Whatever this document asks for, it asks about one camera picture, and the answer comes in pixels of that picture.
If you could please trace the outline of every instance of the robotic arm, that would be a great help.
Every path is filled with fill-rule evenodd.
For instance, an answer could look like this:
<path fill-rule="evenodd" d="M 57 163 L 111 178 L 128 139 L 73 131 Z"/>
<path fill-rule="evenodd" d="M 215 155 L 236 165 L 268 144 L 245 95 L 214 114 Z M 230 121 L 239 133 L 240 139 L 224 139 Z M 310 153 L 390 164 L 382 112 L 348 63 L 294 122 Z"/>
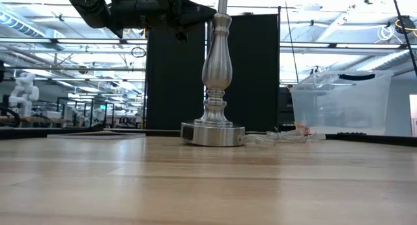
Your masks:
<path fill-rule="evenodd" d="M 216 10 L 190 0 L 70 0 L 93 28 L 107 27 L 119 38 L 123 29 L 171 29 L 179 40 L 194 25 L 210 20 Z"/>

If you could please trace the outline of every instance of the ceiling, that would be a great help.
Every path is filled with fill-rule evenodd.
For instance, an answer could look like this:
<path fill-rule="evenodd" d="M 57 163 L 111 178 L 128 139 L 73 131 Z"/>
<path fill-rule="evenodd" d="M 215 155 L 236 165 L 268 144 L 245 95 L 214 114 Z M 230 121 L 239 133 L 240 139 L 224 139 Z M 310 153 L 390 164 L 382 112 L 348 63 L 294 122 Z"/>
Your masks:
<path fill-rule="evenodd" d="M 216 8 L 218 0 L 192 0 L 199 4 Z M 229 0 L 228 13 L 232 15 L 251 12 L 254 14 L 276 14 L 278 6 L 287 5 L 288 11 L 283 10 L 281 16 L 281 41 L 289 42 L 331 42 L 331 43 L 365 43 L 365 44 L 402 44 L 405 36 L 391 29 L 384 29 L 390 23 L 393 25 L 397 13 L 393 0 Z M 402 15 L 409 15 L 417 20 L 417 9 L 414 0 L 397 0 Z M 28 25 L 46 32 L 48 37 L 59 38 L 107 38 L 116 36 L 107 29 L 92 29 L 79 16 L 68 0 L 0 0 L 3 6 L 13 12 L 16 17 L 25 20 Z M 143 39 L 141 48 L 146 50 L 146 40 L 140 35 L 140 30 L 125 30 L 125 39 Z M 412 44 L 417 44 L 416 37 L 408 34 Z M 27 37 L 26 35 L 0 24 L 0 37 Z M 45 64 L 59 64 L 63 69 L 50 71 L 56 78 L 83 78 L 74 68 L 83 67 L 90 78 L 135 79 L 137 82 L 116 84 L 116 89 L 108 82 L 67 82 L 74 87 L 89 86 L 103 91 L 122 92 L 126 94 L 142 94 L 144 84 L 146 57 L 136 58 L 130 54 L 138 45 L 116 44 L 67 44 L 65 49 L 55 57 L 54 49 L 45 48 L 39 44 L 0 43 L 0 58 L 10 66 L 41 67 Z M 11 50 L 10 46 L 19 49 Z M 310 71 L 319 67 L 321 70 L 345 70 L 355 64 L 373 59 L 375 56 L 390 55 L 392 50 L 327 50 L 305 48 L 295 51 L 295 61 L 291 50 L 282 50 L 280 59 L 281 79 L 284 83 L 296 82 L 309 75 Z M 92 71 L 94 68 L 115 69 L 115 72 Z M 409 60 L 401 64 L 384 68 L 396 72 L 410 70 Z"/>

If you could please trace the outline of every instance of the white wall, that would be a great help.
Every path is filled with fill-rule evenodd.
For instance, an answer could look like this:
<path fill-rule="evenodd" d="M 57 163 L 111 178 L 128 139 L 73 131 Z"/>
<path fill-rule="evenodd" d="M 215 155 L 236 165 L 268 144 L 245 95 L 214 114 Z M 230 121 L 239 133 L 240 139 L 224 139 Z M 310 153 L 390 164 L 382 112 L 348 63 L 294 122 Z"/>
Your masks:
<path fill-rule="evenodd" d="M 410 95 L 417 95 L 417 80 L 393 79 L 386 112 L 387 136 L 412 136 Z"/>
<path fill-rule="evenodd" d="M 0 103 L 3 101 L 3 95 L 11 94 L 14 85 L 14 82 L 0 83 Z M 41 81 L 35 81 L 35 85 L 39 88 L 39 100 L 57 102 L 58 97 L 68 97 L 68 91 L 64 87 Z"/>

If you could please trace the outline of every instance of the white humanoid robot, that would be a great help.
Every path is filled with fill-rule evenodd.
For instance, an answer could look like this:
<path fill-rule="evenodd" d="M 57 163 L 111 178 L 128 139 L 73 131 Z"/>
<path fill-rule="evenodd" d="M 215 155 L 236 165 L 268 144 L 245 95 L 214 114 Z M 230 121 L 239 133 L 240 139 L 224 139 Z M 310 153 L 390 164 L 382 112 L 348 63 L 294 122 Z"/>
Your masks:
<path fill-rule="evenodd" d="M 20 78 L 16 78 L 16 87 L 8 98 L 9 106 L 12 110 L 23 117 L 31 116 L 32 101 L 39 99 L 39 88 L 33 85 L 35 75 L 31 73 L 22 73 Z M 22 104 L 22 109 L 19 112 L 18 104 Z"/>

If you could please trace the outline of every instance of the black handle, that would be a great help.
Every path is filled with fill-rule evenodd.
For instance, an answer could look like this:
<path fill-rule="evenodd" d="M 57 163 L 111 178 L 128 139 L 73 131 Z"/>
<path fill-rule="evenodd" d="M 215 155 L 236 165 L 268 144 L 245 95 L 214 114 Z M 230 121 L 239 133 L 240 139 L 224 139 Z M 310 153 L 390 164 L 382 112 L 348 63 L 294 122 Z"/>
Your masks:
<path fill-rule="evenodd" d="M 352 76 L 346 74 L 340 74 L 340 79 L 349 80 L 349 81 L 366 81 L 375 78 L 375 74 L 365 75 L 365 76 Z"/>

